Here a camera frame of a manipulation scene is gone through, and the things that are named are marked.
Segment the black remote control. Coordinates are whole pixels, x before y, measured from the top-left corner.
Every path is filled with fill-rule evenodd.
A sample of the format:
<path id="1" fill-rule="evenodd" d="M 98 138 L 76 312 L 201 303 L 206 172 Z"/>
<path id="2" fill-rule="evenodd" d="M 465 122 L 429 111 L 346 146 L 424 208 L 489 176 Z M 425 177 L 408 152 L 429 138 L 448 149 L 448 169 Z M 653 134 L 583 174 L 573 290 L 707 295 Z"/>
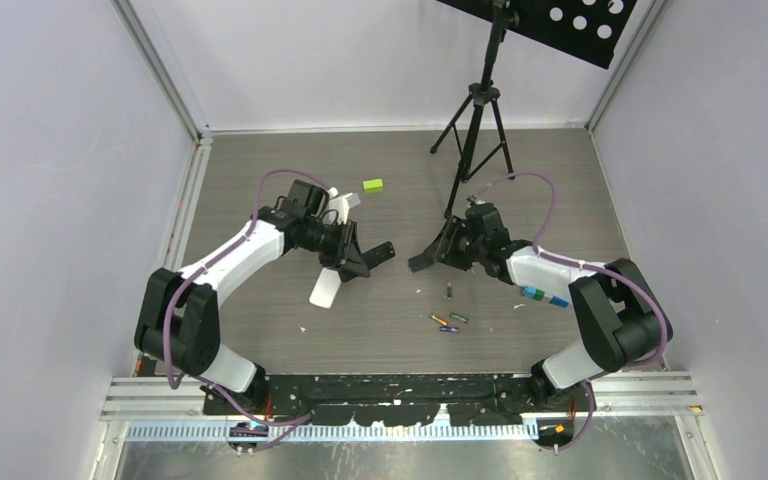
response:
<path id="1" fill-rule="evenodd" d="M 373 270 L 379 265 L 393 259 L 395 254 L 396 252 L 393 243 L 387 241 L 364 252 L 362 258 L 366 266 L 370 270 Z"/>

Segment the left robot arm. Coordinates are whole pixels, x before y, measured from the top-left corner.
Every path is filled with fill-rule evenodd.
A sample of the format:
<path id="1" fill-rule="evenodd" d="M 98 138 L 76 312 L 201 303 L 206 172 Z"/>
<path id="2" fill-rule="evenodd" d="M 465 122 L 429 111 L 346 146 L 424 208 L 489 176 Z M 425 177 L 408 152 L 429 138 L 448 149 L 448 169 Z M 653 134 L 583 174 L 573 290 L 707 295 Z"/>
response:
<path id="1" fill-rule="evenodd" d="M 265 385 L 256 380 L 263 370 L 222 342 L 220 307 L 258 270 L 303 249 L 317 254 L 322 267 L 309 301 L 331 308 L 342 284 L 369 277 L 373 268 L 349 217 L 359 203 L 356 193 L 294 181 L 276 205 L 259 208 L 207 257 L 178 271 L 160 268 L 150 275 L 135 347 L 173 371 L 228 390 L 228 400 L 240 412 L 258 412 L 267 398 Z"/>

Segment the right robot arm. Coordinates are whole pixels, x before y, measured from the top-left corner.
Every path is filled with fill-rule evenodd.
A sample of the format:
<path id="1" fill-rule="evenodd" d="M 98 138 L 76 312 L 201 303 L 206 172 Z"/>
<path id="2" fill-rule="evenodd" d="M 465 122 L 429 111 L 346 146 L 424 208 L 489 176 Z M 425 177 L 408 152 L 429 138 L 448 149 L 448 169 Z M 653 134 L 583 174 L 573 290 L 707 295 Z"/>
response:
<path id="1" fill-rule="evenodd" d="M 525 239 L 514 239 L 491 203 L 452 216 L 422 253 L 408 261 L 418 272 L 434 264 L 485 273 L 521 288 L 526 298 L 572 308 L 579 338 L 532 366 L 530 399 L 556 410 L 571 388 L 626 366 L 659 360 L 672 327 L 637 265 L 626 258 L 592 263 L 553 254 Z"/>

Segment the white remote control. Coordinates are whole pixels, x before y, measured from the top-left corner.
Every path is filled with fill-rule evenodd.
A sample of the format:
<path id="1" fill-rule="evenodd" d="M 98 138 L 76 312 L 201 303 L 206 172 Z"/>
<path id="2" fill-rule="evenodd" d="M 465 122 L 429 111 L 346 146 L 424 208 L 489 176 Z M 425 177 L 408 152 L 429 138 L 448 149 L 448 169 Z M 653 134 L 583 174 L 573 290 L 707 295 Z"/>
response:
<path id="1" fill-rule="evenodd" d="M 337 270 L 323 268 L 309 296 L 309 303 L 322 309 L 330 309 L 342 285 Z"/>

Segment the blue green lego block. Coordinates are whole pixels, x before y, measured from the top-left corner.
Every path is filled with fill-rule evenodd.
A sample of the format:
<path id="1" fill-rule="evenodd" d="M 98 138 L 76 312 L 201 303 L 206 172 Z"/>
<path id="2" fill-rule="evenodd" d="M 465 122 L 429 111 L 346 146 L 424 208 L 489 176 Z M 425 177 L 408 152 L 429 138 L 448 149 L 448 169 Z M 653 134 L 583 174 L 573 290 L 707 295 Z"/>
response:
<path id="1" fill-rule="evenodd" d="M 521 295 L 524 298 L 537 302 L 547 303 L 559 308 L 567 308 L 569 306 L 568 300 L 532 286 L 524 286 L 521 289 Z"/>

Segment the black tripod stand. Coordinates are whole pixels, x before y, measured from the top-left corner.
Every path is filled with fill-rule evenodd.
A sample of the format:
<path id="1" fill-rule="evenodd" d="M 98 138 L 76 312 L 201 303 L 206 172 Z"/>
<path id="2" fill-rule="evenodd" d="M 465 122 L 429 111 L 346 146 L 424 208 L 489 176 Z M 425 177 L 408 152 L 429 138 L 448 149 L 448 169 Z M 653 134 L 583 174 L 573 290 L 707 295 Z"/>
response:
<path id="1" fill-rule="evenodd" d="M 448 201 L 443 212 L 443 217 L 445 219 L 449 219 L 452 215 L 452 210 L 457 197 L 459 186 L 461 184 L 467 183 L 470 179 L 472 179 L 499 150 L 502 151 L 502 155 L 505 161 L 505 178 L 508 180 L 512 180 L 514 178 L 514 169 L 512 165 L 509 145 L 498 104 L 500 91 L 494 86 L 492 74 L 496 59 L 498 57 L 500 45 L 504 41 L 507 30 L 518 25 L 519 14 L 514 11 L 511 4 L 517 6 L 519 1 L 487 1 L 487 4 L 490 8 L 491 30 L 484 56 L 481 79 L 479 82 L 475 82 L 469 85 L 467 97 L 461 103 L 456 113 L 446 124 L 440 136 L 429 149 L 430 154 L 436 154 L 448 134 L 454 134 L 456 146 L 459 152 L 459 162 Z M 491 150 L 491 152 L 475 168 L 473 168 L 472 164 L 474 160 L 480 126 L 483 119 L 484 110 L 487 105 L 490 105 L 492 108 L 498 134 L 498 143 Z M 466 131 L 465 140 L 462 141 L 459 137 L 456 123 L 468 106 L 473 107 L 473 112 Z"/>

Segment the black perforated board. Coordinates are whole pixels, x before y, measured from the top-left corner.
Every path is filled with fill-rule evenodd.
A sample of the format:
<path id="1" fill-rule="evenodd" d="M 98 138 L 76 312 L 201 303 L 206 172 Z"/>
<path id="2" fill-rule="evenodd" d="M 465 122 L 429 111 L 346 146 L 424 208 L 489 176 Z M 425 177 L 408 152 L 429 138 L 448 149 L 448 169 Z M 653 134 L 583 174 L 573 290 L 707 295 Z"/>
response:
<path id="1" fill-rule="evenodd" d="M 518 34 L 591 65 L 607 69 L 637 2 L 472 1 L 442 3 L 491 24 L 486 60 L 493 63 L 508 32 Z"/>

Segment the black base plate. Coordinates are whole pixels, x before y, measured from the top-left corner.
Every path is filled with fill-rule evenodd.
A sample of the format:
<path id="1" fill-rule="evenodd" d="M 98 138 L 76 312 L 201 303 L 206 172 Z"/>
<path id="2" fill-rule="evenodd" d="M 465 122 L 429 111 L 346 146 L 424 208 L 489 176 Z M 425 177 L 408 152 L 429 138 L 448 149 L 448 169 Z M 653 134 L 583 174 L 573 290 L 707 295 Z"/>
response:
<path id="1" fill-rule="evenodd" d="M 260 416 L 280 426 L 514 425 L 524 414 L 565 418 L 595 409 L 591 388 L 557 390 L 528 375 L 259 373 L 242 393 L 204 383 L 208 416 Z"/>

